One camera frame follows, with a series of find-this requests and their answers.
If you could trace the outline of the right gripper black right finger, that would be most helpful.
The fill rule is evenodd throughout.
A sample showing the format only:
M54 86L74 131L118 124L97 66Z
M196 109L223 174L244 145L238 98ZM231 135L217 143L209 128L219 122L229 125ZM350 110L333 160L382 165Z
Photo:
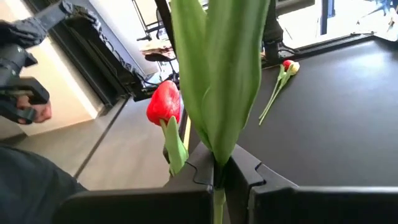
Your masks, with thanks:
M231 223L397 223L396 187L298 186L241 146L225 192Z

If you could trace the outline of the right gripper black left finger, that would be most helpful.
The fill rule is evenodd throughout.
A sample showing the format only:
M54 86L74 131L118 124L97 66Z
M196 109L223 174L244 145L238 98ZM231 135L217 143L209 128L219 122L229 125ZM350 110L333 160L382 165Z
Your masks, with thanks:
M203 143L163 187L80 192L62 203L54 223L213 223L214 158Z

